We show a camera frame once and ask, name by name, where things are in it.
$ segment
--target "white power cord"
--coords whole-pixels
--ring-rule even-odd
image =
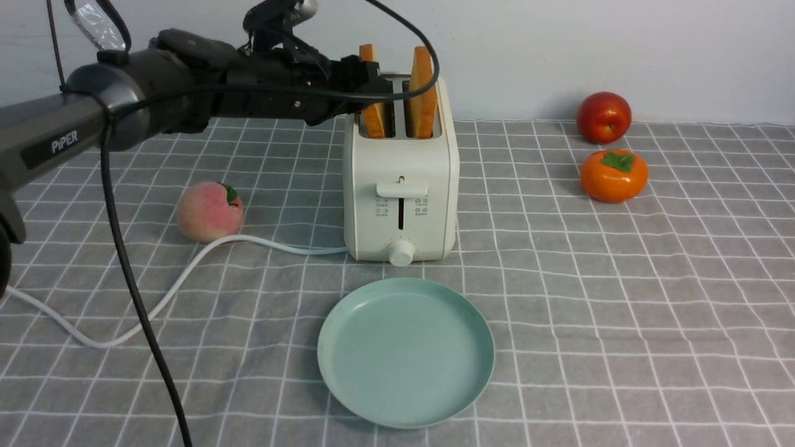
[[[194,268],[196,268],[196,265],[199,264],[199,261],[201,261],[202,258],[204,258],[204,256],[207,255],[207,253],[209,253],[211,250],[213,250],[214,248],[216,248],[219,245],[222,245],[222,244],[225,244],[225,243],[229,243],[229,242],[236,242],[236,241],[253,242],[253,243],[256,243],[256,244],[259,244],[259,245],[264,245],[264,246],[267,246],[267,247],[275,248],[277,250],[282,250],[282,251],[286,251],[288,253],[293,253],[295,255],[308,255],[308,256],[336,255],[336,254],[339,254],[339,253],[347,252],[347,248],[320,248],[320,249],[315,249],[315,250],[308,250],[308,249],[304,249],[304,248],[295,248],[295,247],[291,247],[289,245],[284,245],[284,244],[281,244],[281,243],[275,243],[275,242],[270,241],[268,239],[263,239],[263,238],[258,238],[258,237],[254,237],[254,236],[248,236],[248,235],[231,235],[231,236],[223,237],[221,239],[217,239],[217,240],[209,243],[204,249],[202,249],[202,251],[200,251],[199,254],[196,255],[196,257],[191,261],[191,263],[188,264],[187,267],[185,267],[185,270],[182,272],[182,275],[179,277],[179,279],[176,280],[176,282],[174,282],[174,285],[171,287],[171,289],[168,291],[168,293],[166,293],[166,295],[160,300],[159,303],[157,303],[157,305],[154,307],[154,309],[152,309],[152,311],[149,312],[149,315],[148,315],[149,320],[151,321],[153,318],[155,318],[157,316],[157,314],[165,307],[165,305],[167,305],[169,303],[169,301],[171,301],[171,298],[174,296],[174,294],[182,286],[182,283],[185,282],[186,279],[188,279],[188,276],[190,275],[190,273],[193,271]],[[85,334],[83,334],[75,326],[73,326],[68,321],[66,321],[66,319],[63,316],[61,316],[55,310],[52,310],[52,308],[47,306],[45,303],[37,300],[34,297],[31,297],[27,293],[21,292],[20,290],[17,290],[15,288],[11,287],[11,286],[6,287],[6,290],[8,291],[9,295],[11,295],[12,297],[17,297],[17,298],[19,298],[19,299],[21,299],[21,300],[33,305],[34,307],[37,307],[42,312],[48,314],[50,317],[52,317],[53,320],[55,320],[59,325],[61,325],[64,329],[66,329],[67,332],[72,334],[72,336],[74,336],[80,343],[85,344],[86,346],[89,346],[91,348],[104,349],[104,348],[113,348],[113,347],[119,346],[120,344],[124,343],[125,341],[128,341],[135,334],[139,333],[141,331],[141,329],[142,329],[141,324],[138,323],[132,329],[130,329],[129,331],[127,331],[123,335],[121,335],[119,338],[116,338],[116,339],[113,339],[113,340],[110,340],[110,341],[104,341],[104,342],[96,341],[96,340],[93,340],[93,339],[89,338]]]

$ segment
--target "plate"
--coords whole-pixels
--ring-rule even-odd
[[[494,370],[494,337],[464,296],[419,278],[372,282],[328,314],[320,374],[353,414],[396,429],[433,426],[466,410]]]

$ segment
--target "apple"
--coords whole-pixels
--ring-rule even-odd
[[[608,144],[623,137],[632,124],[632,109],[621,96],[600,91],[588,96],[577,111],[577,130],[593,144]]]
[[[205,181],[188,188],[176,205],[176,225],[183,235],[201,243],[240,230],[243,205],[230,186]]]

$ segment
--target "toaster label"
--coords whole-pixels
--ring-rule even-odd
[[[428,215],[428,199],[414,199],[414,215],[415,216]]]
[[[375,200],[375,216],[376,217],[387,217],[390,215],[390,202],[388,199],[376,199]]]

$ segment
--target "red apple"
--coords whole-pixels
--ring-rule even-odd
[[[577,130],[593,144],[612,143],[630,129],[632,109],[621,96],[600,91],[588,96],[577,111]]]

